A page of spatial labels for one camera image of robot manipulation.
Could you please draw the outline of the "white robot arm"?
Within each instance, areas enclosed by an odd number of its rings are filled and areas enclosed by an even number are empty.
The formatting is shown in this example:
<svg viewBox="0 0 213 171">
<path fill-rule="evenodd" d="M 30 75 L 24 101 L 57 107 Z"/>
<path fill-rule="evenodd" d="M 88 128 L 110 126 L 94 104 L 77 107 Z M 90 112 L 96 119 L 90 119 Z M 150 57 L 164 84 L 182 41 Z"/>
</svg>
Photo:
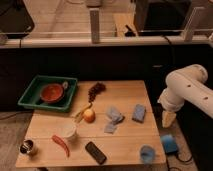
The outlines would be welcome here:
<svg viewBox="0 0 213 171">
<path fill-rule="evenodd" d="M 193 64 L 170 72 L 165 79 L 166 88 L 158 98 L 163 107 L 162 126 L 168 128 L 176 119 L 186 101 L 189 101 L 213 119 L 213 90 L 204 85 L 207 70 Z"/>
</svg>

